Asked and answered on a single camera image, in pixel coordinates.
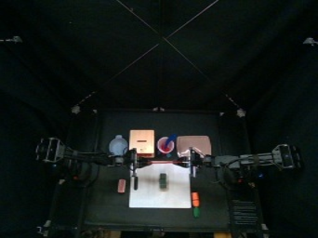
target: white paper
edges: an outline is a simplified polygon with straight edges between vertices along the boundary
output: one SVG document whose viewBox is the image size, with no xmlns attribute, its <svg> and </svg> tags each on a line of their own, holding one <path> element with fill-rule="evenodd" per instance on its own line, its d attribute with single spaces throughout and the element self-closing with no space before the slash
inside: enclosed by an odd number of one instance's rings
<svg viewBox="0 0 318 238">
<path fill-rule="evenodd" d="M 167 174 L 166 190 L 160 190 L 160 173 Z M 138 190 L 131 181 L 130 207 L 191 208 L 188 168 L 154 164 L 136 169 L 136 176 Z"/>
</svg>

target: black ceiling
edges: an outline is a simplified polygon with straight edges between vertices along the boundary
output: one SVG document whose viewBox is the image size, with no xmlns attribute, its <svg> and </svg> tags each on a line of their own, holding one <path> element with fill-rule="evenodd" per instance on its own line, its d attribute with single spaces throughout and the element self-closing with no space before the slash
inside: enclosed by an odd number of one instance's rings
<svg viewBox="0 0 318 238">
<path fill-rule="evenodd" d="M 317 0 L 8 0 L 0 39 L 23 38 L 5 44 L 8 55 L 68 108 L 231 110 L 229 95 L 249 109 L 305 57 L 317 7 Z"/>
</svg>

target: small block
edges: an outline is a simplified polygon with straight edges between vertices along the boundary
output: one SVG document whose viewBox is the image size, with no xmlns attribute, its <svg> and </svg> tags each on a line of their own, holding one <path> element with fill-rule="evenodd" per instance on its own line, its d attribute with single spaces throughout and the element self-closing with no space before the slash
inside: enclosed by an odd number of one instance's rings
<svg viewBox="0 0 318 238">
<path fill-rule="evenodd" d="M 124 193 L 126 191 L 126 179 L 120 179 L 118 182 L 118 192 Z"/>
</svg>

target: cardboard box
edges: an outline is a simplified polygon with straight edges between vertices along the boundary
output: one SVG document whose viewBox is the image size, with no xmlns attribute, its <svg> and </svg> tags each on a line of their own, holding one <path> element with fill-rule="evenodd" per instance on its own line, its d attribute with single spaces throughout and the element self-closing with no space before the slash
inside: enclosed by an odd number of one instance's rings
<svg viewBox="0 0 318 238">
<path fill-rule="evenodd" d="M 154 130 L 131 130 L 130 150 L 132 148 L 136 148 L 138 156 L 154 157 Z"/>
</svg>

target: red object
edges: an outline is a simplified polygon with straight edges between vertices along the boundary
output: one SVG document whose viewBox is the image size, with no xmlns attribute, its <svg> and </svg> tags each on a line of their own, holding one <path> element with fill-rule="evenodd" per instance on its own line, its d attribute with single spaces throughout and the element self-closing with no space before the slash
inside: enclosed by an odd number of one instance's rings
<svg viewBox="0 0 318 238">
<path fill-rule="evenodd" d="M 118 192 L 124 193 L 126 191 L 126 179 L 120 179 L 118 182 Z"/>
<path fill-rule="evenodd" d="M 192 205 L 194 205 L 194 207 L 198 207 L 200 205 L 199 193 L 192 192 L 191 197 L 192 197 Z"/>
</svg>

